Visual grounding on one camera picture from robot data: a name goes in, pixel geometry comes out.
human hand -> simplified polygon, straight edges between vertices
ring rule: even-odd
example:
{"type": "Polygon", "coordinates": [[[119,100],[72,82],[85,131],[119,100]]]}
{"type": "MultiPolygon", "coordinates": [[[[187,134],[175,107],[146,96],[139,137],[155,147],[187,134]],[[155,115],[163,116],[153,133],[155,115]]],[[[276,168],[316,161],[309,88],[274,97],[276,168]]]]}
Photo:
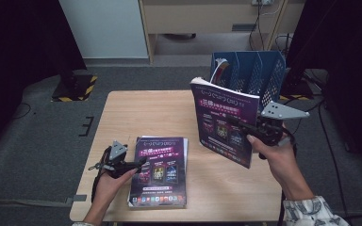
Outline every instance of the human hand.
{"type": "Polygon", "coordinates": [[[314,198],[296,162],[290,142],[282,146],[267,146],[257,137],[247,136],[252,148],[266,156],[272,176],[283,188],[288,200],[299,201],[314,198]]]}
{"type": "Polygon", "coordinates": [[[96,186],[95,198],[93,199],[90,211],[83,221],[93,225],[100,225],[120,187],[122,187],[137,170],[138,169],[132,169],[117,179],[110,177],[107,173],[103,173],[96,186]]]}

blue crate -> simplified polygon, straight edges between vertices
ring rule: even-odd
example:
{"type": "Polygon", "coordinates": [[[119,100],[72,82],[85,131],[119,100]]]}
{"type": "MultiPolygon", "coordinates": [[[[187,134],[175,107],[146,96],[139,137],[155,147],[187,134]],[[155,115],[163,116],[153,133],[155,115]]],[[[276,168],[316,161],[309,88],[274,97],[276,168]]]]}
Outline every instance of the blue crate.
{"type": "Polygon", "coordinates": [[[217,58],[230,64],[223,72],[221,87],[260,96],[260,110],[270,101],[277,101],[285,75],[285,59],[278,51],[241,51],[213,53],[211,71],[217,58]]]}

sleeve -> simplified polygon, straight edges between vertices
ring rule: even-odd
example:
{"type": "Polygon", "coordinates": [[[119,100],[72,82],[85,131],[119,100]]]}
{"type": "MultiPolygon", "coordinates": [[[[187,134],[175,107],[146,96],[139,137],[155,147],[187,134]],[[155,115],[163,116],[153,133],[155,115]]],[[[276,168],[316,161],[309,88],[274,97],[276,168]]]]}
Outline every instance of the sleeve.
{"type": "Polygon", "coordinates": [[[284,201],[287,226],[311,225],[349,225],[343,218],[334,215],[331,208],[321,196],[312,200],[284,201]]]}
{"type": "Polygon", "coordinates": [[[90,224],[90,223],[76,222],[76,223],[73,223],[72,226],[94,226],[94,225],[90,224]]]}

white wall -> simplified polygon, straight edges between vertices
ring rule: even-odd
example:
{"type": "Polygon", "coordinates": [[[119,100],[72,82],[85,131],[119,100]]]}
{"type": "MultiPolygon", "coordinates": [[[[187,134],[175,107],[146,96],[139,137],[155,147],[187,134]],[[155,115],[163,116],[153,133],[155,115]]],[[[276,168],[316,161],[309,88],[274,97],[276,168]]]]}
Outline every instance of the white wall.
{"type": "Polygon", "coordinates": [[[59,0],[84,58],[148,58],[138,0],[59,0]]]}

book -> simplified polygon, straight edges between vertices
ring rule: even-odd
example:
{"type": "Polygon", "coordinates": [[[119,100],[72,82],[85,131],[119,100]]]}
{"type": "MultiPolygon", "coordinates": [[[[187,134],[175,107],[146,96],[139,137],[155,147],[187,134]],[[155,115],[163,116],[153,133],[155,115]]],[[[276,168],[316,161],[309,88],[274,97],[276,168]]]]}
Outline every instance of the book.
{"type": "Polygon", "coordinates": [[[133,176],[128,206],[133,209],[185,208],[188,140],[183,137],[138,137],[135,161],[147,157],[133,176]]]}
{"type": "Polygon", "coordinates": [[[202,145],[247,169],[250,168],[252,145],[237,126],[228,122],[227,117],[232,116],[255,125],[259,96],[226,89],[201,77],[192,79],[190,87],[202,145]]]}

